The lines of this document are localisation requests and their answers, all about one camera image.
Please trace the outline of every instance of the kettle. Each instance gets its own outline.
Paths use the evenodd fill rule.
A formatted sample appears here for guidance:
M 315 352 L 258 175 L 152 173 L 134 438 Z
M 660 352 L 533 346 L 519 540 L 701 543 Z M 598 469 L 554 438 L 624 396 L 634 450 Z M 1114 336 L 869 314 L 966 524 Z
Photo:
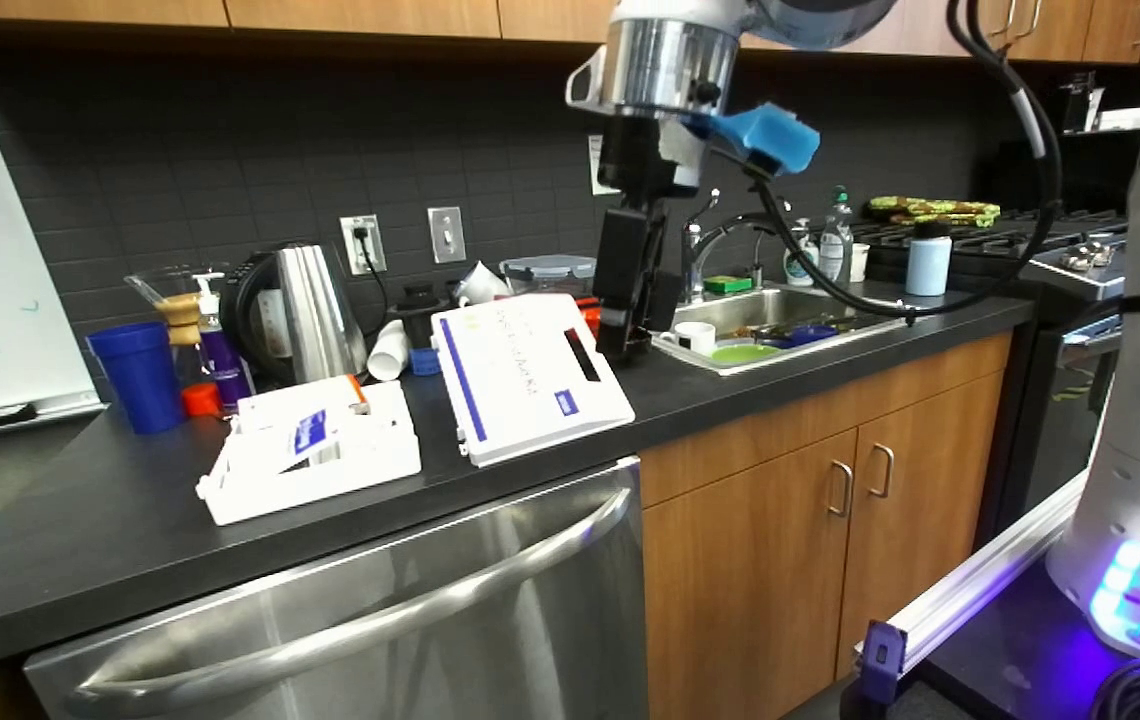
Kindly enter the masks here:
M 283 333 L 269 324 L 272 305 L 283 305 Z M 248 358 L 257 389 L 358 374 L 368 358 L 351 299 L 321 245 L 248 255 L 220 286 L 220 326 Z

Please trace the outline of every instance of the sink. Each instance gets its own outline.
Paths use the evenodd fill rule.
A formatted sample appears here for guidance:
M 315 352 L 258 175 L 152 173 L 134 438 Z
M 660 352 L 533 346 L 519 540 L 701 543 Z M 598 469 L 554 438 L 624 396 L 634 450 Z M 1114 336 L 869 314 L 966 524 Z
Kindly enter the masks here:
M 718 336 L 717 356 L 695 356 L 672 336 L 652 336 L 652 346 L 717 374 L 770 366 L 795 356 L 843 346 L 864 336 L 904 326 L 898 314 L 855 310 L 837 305 L 827 292 L 790 286 L 790 285 L 681 305 L 677 324 L 683 320 L 717 324 Z

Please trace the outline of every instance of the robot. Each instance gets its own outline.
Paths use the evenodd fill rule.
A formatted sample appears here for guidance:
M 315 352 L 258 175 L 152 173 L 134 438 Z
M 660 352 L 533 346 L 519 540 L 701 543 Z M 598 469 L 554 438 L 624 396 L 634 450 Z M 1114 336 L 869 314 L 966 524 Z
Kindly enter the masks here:
M 875 29 L 886 8 L 893 0 L 617 2 L 607 43 L 564 89 L 566 109 L 607 116 L 598 181 L 624 191 L 624 202 L 605 216 L 594 267 L 594 294 L 605 299 L 598 346 L 607 356 L 628 358 L 644 343 L 644 324 L 652 324 L 652 305 L 662 286 L 662 277 L 652 273 L 662 240 L 660 199 L 695 191 L 701 147 L 717 140 L 746 173 L 767 175 L 804 173 L 821 145 L 809 123 L 770 103 L 725 116 L 734 40 L 752 31 L 790 48 L 837 48 Z M 947 0 L 953 36 L 1002 85 L 1039 167 L 1045 206 L 1024 252 L 1026 259 L 1054 216 L 1054 135 L 1031 90 L 983 43 L 975 17 L 975 0 Z M 1086 490 L 1073 527 L 1048 551 L 1048 572 L 1103 638 L 1140 652 L 1140 175 L 1127 229 L 1123 358 L 1086 463 Z

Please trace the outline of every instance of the kitchen counter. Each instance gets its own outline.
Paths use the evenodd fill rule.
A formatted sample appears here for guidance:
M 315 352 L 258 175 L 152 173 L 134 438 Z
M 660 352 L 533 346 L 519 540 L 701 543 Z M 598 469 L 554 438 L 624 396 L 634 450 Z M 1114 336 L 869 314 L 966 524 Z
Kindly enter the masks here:
M 496 469 L 470 469 L 457 450 L 441 381 L 402 381 L 421 437 L 421 475 L 229 527 L 215 527 L 190 490 L 215 458 L 220 422 L 182 422 L 141 438 L 117 410 L 104 410 L 0 513 L 0 658 L 519 497 L 1024 320 L 1031 320 L 1031 299 L 983 299 L 731 381 L 647 352 L 634 366 L 617 373 L 634 422 Z

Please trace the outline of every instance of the dark gray backsplash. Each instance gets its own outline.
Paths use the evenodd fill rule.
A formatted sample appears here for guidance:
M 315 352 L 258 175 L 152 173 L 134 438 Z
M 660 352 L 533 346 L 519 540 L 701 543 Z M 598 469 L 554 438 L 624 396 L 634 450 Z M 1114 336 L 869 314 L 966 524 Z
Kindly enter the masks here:
M 76 333 L 147 310 L 124 273 L 336 245 L 345 211 L 380 211 L 396 292 L 470 267 L 430 262 L 429 202 L 465 206 L 468 255 L 489 267 L 594 248 L 613 199 L 586 196 L 594 121 L 558 103 L 572 62 L 0 51 L 0 145 Z M 981 72 L 947 59 L 746 57 L 731 103 L 776 98 L 825 133 L 815 167 L 781 181 L 821 216 L 833 182 L 855 199 L 966 191 L 981 90 Z M 746 202 L 726 159 L 708 159 L 702 182 Z M 357 294 L 377 324 L 372 278 Z

